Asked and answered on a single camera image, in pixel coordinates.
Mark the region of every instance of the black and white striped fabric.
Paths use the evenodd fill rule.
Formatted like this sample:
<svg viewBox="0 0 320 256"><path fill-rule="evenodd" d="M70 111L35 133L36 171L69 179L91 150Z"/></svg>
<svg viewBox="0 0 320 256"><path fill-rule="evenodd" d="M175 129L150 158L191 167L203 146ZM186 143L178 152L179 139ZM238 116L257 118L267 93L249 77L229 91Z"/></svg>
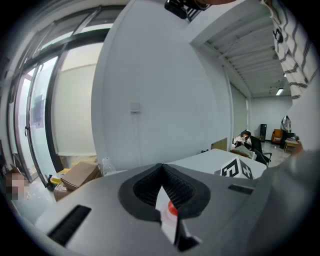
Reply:
<svg viewBox="0 0 320 256"><path fill-rule="evenodd" d="M318 54L305 29L279 0L267 0L274 24L274 45L288 79L292 103L304 93L318 71Z"/></svg>

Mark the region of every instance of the glass door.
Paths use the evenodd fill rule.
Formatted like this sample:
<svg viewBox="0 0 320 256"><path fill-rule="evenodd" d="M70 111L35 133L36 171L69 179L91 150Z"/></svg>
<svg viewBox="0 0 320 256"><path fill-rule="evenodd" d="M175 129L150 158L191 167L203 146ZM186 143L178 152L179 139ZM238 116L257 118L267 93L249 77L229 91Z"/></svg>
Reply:
<svg viewBox="0 0 320 256"><path fill-rule="evenodd" d="M11 145L13 153L18 156L14 158L14 164L19 168L21 173L30 183L38 177L26 133L27 102L34 72L35 69L32 69L29 73L24 73L21 75L16 94L15 105L10 106L10 116L14 116L14 119L11 122L12 130L14 128L14 134L12 134L10 137L12 137L12 140L15 137L16 141L16 143L14 143L13 140Z"/></svg>
<svg viewBox="0 0 320 256"><path fill-rule="evenodd" d="M54 57L38 67L27 103L26 134L35 168L44 185L47 184L50 175L56 174L48 148L45 107L50 78L57 60L58 57Z"/></svg>

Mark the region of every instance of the ceiling light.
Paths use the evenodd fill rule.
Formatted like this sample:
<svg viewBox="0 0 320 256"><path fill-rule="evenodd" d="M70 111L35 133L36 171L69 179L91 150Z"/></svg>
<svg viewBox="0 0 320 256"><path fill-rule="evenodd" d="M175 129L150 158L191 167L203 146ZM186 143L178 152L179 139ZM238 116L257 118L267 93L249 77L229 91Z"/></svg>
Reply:
<svg viewBox="0 0 320 256"><path fill-rule="evenodd" d="M283 92L283 88L280 88L279 90L278 90L278 92L276 93L276 96L279 96L280 94L282 94L282 92Z"/></svg>

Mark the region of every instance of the table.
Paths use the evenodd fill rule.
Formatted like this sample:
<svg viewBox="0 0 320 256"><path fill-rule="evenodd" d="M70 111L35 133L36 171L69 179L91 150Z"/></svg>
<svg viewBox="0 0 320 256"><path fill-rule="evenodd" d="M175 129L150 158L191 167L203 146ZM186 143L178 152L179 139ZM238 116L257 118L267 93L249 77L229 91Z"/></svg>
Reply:
<svg viewBox="0 0 320 256"><path fill-rule="evenodd" d="M295 147L297 147L297 146L300 144L300 142L291 141L291 140L287 140L287 139L286 139L284 142L285 142L284 152L287 152L287 148L288 148L288 147L295 148Z"/></svg>
<svg viewBox="0 0 320 256"><path fill-rule="evenodd" d="M252 175L255 179L259 178L267 168L267 166L265 166L263 163L220 149L212 149L181 160L168 162L168 164L181 166L203 173L215 174L215 171L220 170L223 164L230 161L234 157L239 157L251 168Z"/></svg>

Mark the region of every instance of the black office chair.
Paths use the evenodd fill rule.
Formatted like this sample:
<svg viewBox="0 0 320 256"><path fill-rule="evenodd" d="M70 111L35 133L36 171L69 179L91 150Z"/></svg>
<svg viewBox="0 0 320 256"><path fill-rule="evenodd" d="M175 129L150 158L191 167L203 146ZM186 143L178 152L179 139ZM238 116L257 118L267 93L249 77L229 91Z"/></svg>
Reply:
<svg viewBox="0 0 320 256"><path fill-rule="evenodd" d="M260 162L266 166L269 165L269 163L271 162L271 156L272 156L272 153L268 152L268 153L263 153L262 152L262 146L261 146L261 140L258 139L257 137L254 137L254 136L250 136L250 139L251 139L251 148L252 148L252 151L255 152L255 154L257 155L256 157L256 161L257 162Z"/></svg>

